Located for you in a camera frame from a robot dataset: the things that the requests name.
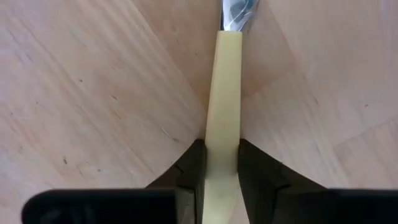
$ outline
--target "wood grain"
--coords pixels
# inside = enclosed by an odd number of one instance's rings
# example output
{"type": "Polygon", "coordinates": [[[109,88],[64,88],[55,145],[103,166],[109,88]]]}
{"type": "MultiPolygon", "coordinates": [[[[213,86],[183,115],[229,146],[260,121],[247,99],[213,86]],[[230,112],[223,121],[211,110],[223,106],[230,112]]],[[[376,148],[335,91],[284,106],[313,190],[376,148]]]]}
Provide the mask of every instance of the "wood grain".
{"type": "MultiPolygon", "coordinates": [[[[163,173],[205,126],[219,11],[0,1],[2,223],[45,189],[163,173]]],[[[394,0],[260,1],[244,33],[242,136],[327,187],[398,187],[397,19],[394,0]]]]}

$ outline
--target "knife handle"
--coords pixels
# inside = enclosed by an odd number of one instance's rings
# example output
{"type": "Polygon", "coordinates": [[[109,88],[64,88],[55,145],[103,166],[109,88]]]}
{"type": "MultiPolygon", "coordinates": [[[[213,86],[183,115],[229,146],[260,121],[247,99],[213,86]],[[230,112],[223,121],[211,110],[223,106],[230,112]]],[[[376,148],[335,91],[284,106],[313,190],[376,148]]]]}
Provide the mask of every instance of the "knife handle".
{"type": "Polygon", "coordinates": [[[204,224],[228,224],[239,190],[242,33],[218,31],[205,144],[204,224]]]}
{"type": "Polygon", "coordinates": [[[242,32],[218,31],[205,137],[208,176],[236,172],[241,126],[241,64],[242,32]]]}

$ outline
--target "wooden surface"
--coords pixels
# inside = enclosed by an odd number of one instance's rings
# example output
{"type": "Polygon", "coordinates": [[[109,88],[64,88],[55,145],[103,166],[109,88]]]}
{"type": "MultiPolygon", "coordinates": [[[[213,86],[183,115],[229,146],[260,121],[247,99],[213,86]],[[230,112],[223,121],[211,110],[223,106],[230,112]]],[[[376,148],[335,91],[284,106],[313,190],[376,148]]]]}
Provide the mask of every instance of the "wooden surface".
{"type": "MultiPolygon", "coordinates": [[[[45,189],[163,173],[203,132],[218,19],[210,0],[1,0],[2,223],[45,189]]],[[[260,1],[243,137],[327,187],[398,187],[397,19],[394,0],[260,1]]]]}

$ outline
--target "knife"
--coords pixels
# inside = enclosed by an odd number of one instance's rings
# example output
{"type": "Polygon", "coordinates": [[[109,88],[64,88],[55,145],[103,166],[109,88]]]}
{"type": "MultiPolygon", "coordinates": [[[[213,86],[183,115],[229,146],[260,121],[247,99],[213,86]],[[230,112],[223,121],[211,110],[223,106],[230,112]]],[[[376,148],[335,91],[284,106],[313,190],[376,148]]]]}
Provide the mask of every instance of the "knife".
{"type": "Polygon", "coordinates": [[[258,0],[222,0],[205,144],[203,224],[227,224],[239,191],[242,30],[258,0]]]}

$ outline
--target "cream plastic handle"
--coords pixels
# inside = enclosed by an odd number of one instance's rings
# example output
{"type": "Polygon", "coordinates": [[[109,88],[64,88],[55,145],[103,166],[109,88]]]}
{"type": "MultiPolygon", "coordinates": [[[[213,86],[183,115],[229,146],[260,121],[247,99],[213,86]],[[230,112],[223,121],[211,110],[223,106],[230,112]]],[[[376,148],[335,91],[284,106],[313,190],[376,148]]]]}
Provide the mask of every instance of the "cream plastic handle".
{"type": "Polygon", "coordinates": [[[219,31],[206,126],[203,224],[227,224],[238,196],[242,33],[219,31]]]}

